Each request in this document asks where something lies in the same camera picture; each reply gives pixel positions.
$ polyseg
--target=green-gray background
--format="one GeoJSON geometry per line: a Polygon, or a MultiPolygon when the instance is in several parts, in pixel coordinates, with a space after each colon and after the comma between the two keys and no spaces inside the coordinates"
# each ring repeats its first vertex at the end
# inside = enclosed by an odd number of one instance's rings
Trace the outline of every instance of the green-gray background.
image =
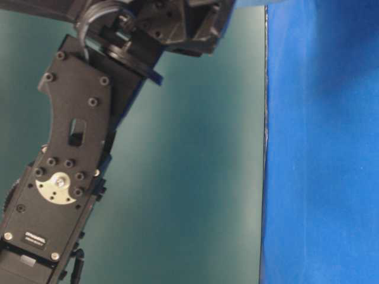
{"type": "MultiPolygon", "coordinates": [[[[50,105],[36,86],[72,29],[5,11],[0,26],[5,196],[47,142],[50,105]]],[[[235,11],[213,56],[166,54],[156,70],[163,87],[147,83],[120,127],[82,283],[257,283],[264,9],[235,11]]]]}

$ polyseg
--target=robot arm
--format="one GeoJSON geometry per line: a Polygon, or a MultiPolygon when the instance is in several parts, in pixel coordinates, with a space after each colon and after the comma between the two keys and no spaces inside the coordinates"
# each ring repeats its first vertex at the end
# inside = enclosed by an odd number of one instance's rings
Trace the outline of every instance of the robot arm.
{"type": "Polygon", "coordinates": [[[4,206],[0,224],[0,283],[55,284],[75,258],[111,160],[117,127],[164,51],[212,53],[234,0],[1,0],[0,8],[72,22],[39,90],[49,96],[52,127],[4,206]],[[90,38],[97,46],[86,45],[90,38]]]}

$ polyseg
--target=blue backdrop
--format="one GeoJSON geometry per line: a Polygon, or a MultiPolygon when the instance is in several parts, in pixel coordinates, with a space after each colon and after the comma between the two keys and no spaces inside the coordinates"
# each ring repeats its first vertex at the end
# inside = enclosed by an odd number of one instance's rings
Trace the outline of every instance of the blue backdrop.
{"type": "Polygon", "coordinates": [[[379,1],[269,6],[261,283],[379,282],[379,1]]]}

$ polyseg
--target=blue curtain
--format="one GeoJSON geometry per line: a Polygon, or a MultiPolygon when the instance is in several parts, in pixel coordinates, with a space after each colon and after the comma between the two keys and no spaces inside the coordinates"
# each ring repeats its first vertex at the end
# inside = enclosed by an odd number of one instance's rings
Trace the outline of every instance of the blue curtain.
{"type": "Polygon", "coordinates": [[[269,6],[261,283],[379,282],[379,2],[269,6]]]}

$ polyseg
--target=circular metal plate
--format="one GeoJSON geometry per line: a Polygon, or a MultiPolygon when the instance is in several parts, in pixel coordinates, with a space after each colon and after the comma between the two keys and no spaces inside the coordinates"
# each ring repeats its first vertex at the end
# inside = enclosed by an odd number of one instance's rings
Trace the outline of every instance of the circular metal plate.
{"type": "Polygon", "coordinates": [[[69,195],[70,184],[70,177],[63,172],[55,173],[45,182],[36,180],[38,191],[43,198],[58,205],[67,205],[76,201],[69,195]]]}

